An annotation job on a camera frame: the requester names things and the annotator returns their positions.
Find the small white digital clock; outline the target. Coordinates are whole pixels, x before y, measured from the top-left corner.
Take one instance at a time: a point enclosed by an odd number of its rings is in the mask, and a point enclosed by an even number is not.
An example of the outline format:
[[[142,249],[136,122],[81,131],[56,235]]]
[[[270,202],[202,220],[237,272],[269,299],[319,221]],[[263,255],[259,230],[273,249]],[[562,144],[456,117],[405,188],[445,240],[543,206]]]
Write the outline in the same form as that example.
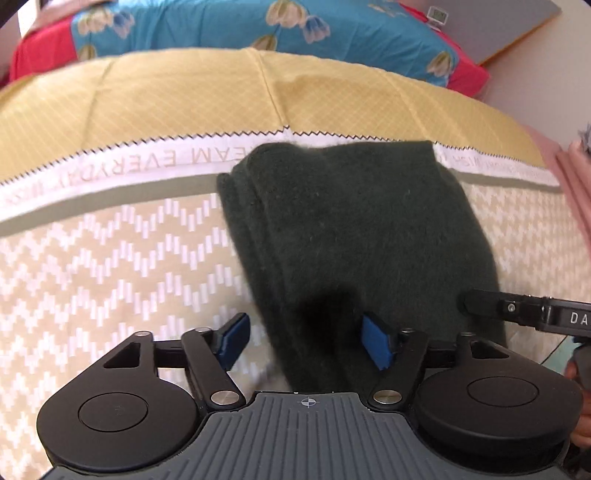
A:
[[[426,16],[428,23],[436,27],[445,26],[449,19],[449,13],[443,8],[437,6],[430,6]]]

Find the grey board with wooden edge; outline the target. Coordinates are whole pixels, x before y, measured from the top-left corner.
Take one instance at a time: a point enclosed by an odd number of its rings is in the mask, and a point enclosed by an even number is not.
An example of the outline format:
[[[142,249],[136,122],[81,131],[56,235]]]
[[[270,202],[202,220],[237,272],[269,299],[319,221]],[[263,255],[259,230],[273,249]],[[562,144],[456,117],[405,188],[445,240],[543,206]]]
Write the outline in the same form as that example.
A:
[[[484,65],[558,17],[562,10],[547,0],[405,1],[428,14],[431,8],[448,15],[442,27],[465,53]]]

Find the blue floral quilt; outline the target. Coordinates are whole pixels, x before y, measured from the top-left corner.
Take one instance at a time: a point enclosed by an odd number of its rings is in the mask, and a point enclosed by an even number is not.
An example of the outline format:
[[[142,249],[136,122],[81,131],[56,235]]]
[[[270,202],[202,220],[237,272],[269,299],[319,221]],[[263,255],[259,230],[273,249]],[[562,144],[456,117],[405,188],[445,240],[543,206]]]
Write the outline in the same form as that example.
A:
[[[132,51],[221,48],[363,64],[446,87],[460,56],[396,1],[114,1],[76,14],[82,60]]]

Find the red bed sheet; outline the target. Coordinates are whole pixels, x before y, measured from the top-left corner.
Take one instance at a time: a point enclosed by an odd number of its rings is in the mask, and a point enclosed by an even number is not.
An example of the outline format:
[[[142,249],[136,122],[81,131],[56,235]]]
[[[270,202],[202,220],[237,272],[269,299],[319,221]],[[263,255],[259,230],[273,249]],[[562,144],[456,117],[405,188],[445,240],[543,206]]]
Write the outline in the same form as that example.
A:
[[[31,29],[19,42],[12,55],[9,78],[15,81],[21,77],[44,73],[64,67],[79,58],[74,46],[71,24],[74,16],[89,7],[112,3],[114,1],[52,1],[38,14]],[[489,73],[475,63],[446,34],[433,29],[427,17],[399,1],[408,12],[418,20],[426,23],[450,44],[460,56],[460,64],[445,88],[462,93],[469,97],[477,96],[490,79]]]

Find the yellow beige patterned bedspread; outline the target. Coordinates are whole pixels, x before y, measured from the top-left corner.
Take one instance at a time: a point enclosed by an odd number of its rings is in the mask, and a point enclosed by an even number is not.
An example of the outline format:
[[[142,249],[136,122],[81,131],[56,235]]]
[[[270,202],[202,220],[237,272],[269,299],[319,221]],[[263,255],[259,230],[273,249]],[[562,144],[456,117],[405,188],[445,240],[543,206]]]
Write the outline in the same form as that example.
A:
[[[49,467],[43,402],[137,330],[254,309],[215,192],[267,142],[430,140],[506,291],[586,301],[557,145],[477,100],[359,64],[253,49],[127,54],[1,92],[1,472]]]

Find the pink pillow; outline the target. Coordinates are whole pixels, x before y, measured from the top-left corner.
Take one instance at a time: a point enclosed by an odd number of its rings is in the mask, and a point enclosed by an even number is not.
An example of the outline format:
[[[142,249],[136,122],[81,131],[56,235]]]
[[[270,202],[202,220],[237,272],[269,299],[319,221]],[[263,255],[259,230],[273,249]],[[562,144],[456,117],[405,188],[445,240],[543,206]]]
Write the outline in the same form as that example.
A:
[[[537,145],[546,167],[559,181],[571,213],[590,247],[590,129],[580,132],[579,136],[563,149],[557,142],[547,138],[529,126],[523,126]]]

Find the dark green knit sweater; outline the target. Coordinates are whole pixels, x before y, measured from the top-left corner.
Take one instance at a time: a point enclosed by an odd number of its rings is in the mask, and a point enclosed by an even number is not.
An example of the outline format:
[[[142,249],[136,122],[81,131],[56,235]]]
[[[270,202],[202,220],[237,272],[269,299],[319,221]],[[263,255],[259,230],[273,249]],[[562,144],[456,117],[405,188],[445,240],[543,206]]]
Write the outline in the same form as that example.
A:
[[[435,340],[504,344],[458,297],[499,287],[491,247],[427,141],[257,147],[217,178],[228,231],[270,344],[298,392],[366,393],[379,378],[363,314]]]

